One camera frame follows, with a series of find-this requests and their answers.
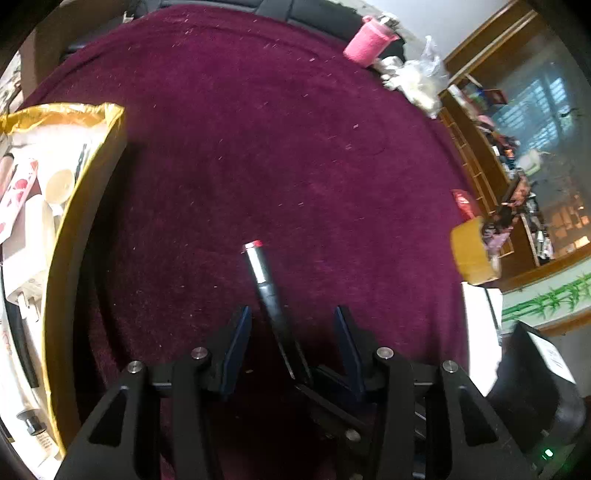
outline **paper label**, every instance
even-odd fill
[[[544,362],[550,371],[559,377],[576,384],[577,382],[574,381],[573,375],[570,373],[566,363],[564,363],[562,355],[560,355],[558,349],[548,340],[538,337],[535,333],[527,333],[530,335],[535,347],[540,352],[540,355],[544,359]]]

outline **maroon cloth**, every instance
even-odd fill
[[[342,48],[252,14],[175,7],[86,47],[27,100],[126,107],[129,145],[76,307],[75,353],[84,359],[89,346],[101,382],[132,359],[176,358],[236,306],[254,308],[244,366],[253,372],[212,414],[230,480],[330,477],[320,466],[329,448],[293,406],[261,325],[245,242],[265,243],[311,364],[340,369],[339,303],[380,344],[465,364],[449,242],[462,221],[450,190],[469,189],[457,152],[439,122]],[[93,393],[84,365],[83,417]]]

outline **pink container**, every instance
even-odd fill
[[[396,25],[398,21],[386,16],[380,20],[370,15],[363,17],[363,26],[343,50],[345,57],[362,67],[369,67],[390,42],[399,38],[388,24]]]

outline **metal screw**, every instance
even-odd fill
[[[351,442],[357,443],[361,440],[361,435],[357,430],[349,429],[345,432],[345,436],[347,437],[347,440]]]
[[[457,363],[455,363],[453,360],[445,360],[443,362],[443,369],[448,373],[455,373],[457,372],[458,368],[459,367],[457,366]]]
[[[202,360],[205,357],[207,357],[208,355],[209,355],[209,352],[207,351],[207,349],[204,346],[198,346],[198,347],[194,348],[193,350],[191,350],[191,356],[195,360]]]
[[[129,362],[127,364],[127,371],[130,374],[136,374],[137,372],[141,372],[144,367],[144,364],[139,360],[134,360],[133,362]]]
[[[394,350],[387,346],[381,346],[380,348],[378,348],[376,353],[378,354],[378,357],[384,358],[386,360],[394,356]]]

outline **white plastic bag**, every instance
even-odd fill
[[[441,110],[439,92],[445,90],[449,75],[437,46],[430,36],[418,60],[402,64],[398,57],[377,59],[374,68],[382,74],[384,87],[400,90],[406,98],[421,108],[430,118]]]

